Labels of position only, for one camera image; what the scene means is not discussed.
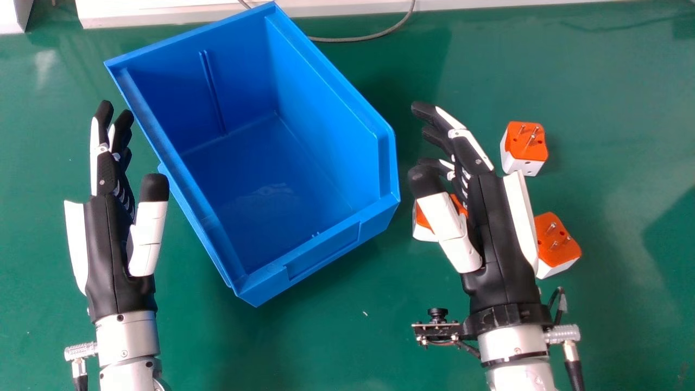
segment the bin bottom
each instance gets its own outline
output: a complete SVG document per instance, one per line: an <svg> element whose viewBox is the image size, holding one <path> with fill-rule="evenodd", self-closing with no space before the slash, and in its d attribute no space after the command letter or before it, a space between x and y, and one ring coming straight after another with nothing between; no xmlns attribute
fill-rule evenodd
<svg viewBox="0 0 695 391"><path fill-rule="evenodd" d="M181 157L246 274L354 212L277 114L220 135Z"/></svg>

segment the blue plastic bin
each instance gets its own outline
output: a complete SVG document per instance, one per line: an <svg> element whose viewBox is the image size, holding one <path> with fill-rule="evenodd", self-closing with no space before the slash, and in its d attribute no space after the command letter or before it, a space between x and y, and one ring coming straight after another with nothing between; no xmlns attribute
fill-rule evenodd
<svg viewBox="0 0 695 391"><path fill-rule="evenodd" d="M273 3L106 67L222 278L251 305L389 224L393 130Z"/></svg>

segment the robotic arm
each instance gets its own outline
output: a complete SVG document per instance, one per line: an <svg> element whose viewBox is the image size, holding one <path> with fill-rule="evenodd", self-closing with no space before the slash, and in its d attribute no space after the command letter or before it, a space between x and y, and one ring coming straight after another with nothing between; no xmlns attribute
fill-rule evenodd
<svg viewBox="0 0 695 391"><path fill-rule="evenodd" d="M421 159L408 173L410 188L471 299L462 324L448 322L446 309L430 309L428 324L412 325L416 340L425 347L465 348L481 360L495 391L555 390L548 347L563 344L573 388L583 391L575 345L579 328L560 326L560 316L553 321L536 286L537 238L523 174L498 177L472 133L441 108L415 102L411 110L428 123L423 137L451 162ZM457 211L440 177L451 181L467 217ZM564 291L557 293L560 315ZM478 349L465 340L477 340Z"/></svg>
<svg viewBox="0 0 695 391"><path fill-rule="evenodd" d="M169 200L164 175L142 179L136 208L126 169L133 114L111 124L113 106L102 101L92 119L91 196L85 204L65 201L65 222L77 286L87 296L97 341L69 346L76 391L87 390L85 359L99 356L101 391L165 391L156 356L154 269Z"/></svg>

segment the green table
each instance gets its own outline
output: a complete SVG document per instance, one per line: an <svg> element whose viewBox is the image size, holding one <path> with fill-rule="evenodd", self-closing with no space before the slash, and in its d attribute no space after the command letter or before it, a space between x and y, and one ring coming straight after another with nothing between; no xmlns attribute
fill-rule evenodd
<svg viewBox="0 0 695 391"><path fill-rule="evenodd" d="M300 20L311 35L382 29L397 15ZM0 38L0 390L70 390L63 347L94 338L70 267L63 199L84 201L88 127L124 102L102 61L190 26L83 31L70 5L35 5ZM446 108L494 162L510 120L541 122L550 160L528 186L584 251L540 282L569 295L588 390L693 390L695 5L687 1L419 13L372 42L320 45L388 120L401 180L440 156L409 114ZM132 178L156 170L139 130ZM409 324L468 299L437 245L390 228L266 303L227 289L172 203L157 271L165 378L175 390L485 390L455 349L424 351ZM558 387L569 389L553 349ZM96 390L96 360L90 363Z"/></svg>

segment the orange and white plug adapter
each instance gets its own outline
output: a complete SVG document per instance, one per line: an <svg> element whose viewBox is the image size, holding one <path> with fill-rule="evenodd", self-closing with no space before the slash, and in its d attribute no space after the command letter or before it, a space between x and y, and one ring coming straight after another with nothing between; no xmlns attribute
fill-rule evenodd
<svg viewBox="0 0 695 391"><path fill-rule="evenodd" d="M535 177L548 160L546 131L534 122L512 121L507 125L500 142L502 169L510 174L516 170Z"/></svg>
<svg viewBox="0 0 695 391"><path fill-rule="evenodd" d="M449 196L451 197L451 202L454 203L454 207L456 207L456 210L459 212L459 217L463 216L464 218L468 218L468 211L461 205L456 195L450 194ZM413 239L419 241L439 241L434 235L432 226L430 226L430 223L427 221L417 201L413 204Z"/></svg>
<svg viewBox="0 0 695 391"><path fill-rule="evenodd" d="M543 279L570 268L582 256L582 249L552 212L534 218L538 236L538 272Z"/></svg>

